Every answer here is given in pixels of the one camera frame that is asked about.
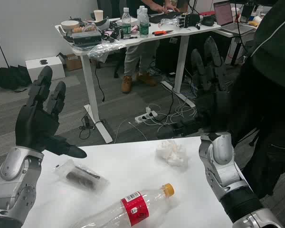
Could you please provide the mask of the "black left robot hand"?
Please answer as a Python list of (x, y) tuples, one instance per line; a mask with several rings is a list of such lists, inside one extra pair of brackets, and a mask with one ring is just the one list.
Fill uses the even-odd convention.
[(28, 92), (27, 103), (22, 106), (15, 126), (16, 145), (35, 151), (50, 151), (74, 158), (85, 158), (87, 154), (66, 138), (56, 135), (59, 114), (65, 105), (66, 84), (60, 81), (50, 93), (52, 68), (45, 66)]

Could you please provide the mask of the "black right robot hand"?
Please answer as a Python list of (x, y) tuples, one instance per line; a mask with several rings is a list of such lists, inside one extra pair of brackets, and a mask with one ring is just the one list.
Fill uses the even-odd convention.
[(212, 37), (208, 37), (204, 43), (204, 57), (197, 49), (192, 51), (191, 63), (197, 70), (196, 114), (192, 119), (161, 128), (157, 133), (158, 139), (186, 136), (200, 129), (205, 132), (223, 132), (227, 129), (230, 105), (226, 66)]

